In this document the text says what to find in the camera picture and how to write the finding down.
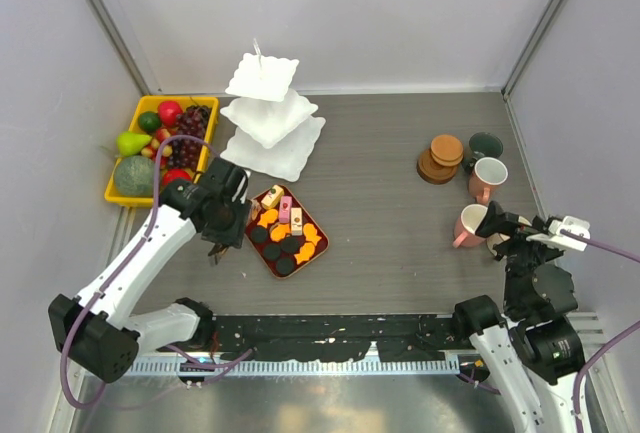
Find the pink cake slice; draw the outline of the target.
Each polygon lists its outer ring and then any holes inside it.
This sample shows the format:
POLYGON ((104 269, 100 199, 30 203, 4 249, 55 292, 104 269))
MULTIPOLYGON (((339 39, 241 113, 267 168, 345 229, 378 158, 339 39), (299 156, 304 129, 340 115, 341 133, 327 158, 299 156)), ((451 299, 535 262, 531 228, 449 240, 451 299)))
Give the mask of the pink cake slice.
POLYGON ((261 204, 257 200, 253 200, 251 202, 251 210, 250 210, 250 221, 253 222, 256 220, 258 215, 262 210, 261 204))

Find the pink cake with cherry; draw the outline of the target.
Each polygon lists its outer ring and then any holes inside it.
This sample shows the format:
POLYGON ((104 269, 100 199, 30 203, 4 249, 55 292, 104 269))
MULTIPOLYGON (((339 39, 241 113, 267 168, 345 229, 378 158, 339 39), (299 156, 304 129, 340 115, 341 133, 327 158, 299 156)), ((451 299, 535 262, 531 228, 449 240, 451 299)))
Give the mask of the pink cake with cherry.
POLYGON ((281 224, 289 224, 291 216, 292 197, 283 195, 279 201, 278 221, 281 224))

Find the cream cake with chocolate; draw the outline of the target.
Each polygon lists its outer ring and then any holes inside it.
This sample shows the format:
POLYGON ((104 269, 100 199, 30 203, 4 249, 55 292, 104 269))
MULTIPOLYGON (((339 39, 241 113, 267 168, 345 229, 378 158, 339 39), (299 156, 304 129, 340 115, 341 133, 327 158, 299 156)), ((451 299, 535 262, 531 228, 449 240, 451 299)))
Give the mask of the cream cake with chocolate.
POLYGON ((300 207, 292 207, 290 211, 290 232, 292 236, 303 234, 304 218, 300 207))

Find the metal tweezers tongs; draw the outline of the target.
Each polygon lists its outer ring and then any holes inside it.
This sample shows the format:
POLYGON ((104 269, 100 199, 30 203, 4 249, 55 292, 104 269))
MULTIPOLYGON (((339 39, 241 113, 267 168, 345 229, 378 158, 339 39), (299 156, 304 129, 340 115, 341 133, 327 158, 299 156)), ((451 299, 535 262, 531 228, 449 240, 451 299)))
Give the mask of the metal tweezers tongs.
POLYGON ((228 250, 229 250, 228 245, 214 244, 211 250, 207 254, 207 258, 210 266, 211 267, 217 266, 228 250))

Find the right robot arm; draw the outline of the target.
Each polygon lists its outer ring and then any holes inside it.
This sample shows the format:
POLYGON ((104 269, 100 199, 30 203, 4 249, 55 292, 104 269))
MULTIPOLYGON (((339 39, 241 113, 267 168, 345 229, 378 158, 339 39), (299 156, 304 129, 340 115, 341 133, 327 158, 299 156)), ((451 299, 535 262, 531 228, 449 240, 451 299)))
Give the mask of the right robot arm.
POLYGON ((585 250, 589 227, 571 216, 526 224, 491 201, 473 231, 507 237, 495 248, 505 262, 504 303, 483 295, 456 304, 452 334, 479 353, 517 432, 591 429, 583 344, 567 317, 578 307, 574 282, 555 263, 585 250))

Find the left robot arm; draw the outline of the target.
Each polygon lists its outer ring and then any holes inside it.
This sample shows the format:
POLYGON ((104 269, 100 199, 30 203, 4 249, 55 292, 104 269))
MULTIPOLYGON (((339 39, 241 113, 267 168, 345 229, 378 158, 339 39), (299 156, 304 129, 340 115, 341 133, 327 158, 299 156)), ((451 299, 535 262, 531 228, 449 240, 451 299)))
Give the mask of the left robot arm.
POLYGON ((49 305, 61 356, 113 383, 140 354, 173 344, 206 349, 214 320, 204 304, 181 298, 151 313, 132 311, 166 263, 195 236, 216 251, 241 246, 251 210, 248 182, 243 168, 216 158, 197 182, 169 183, 158 208, 116 259, 75 297, 58 295, 49 305))

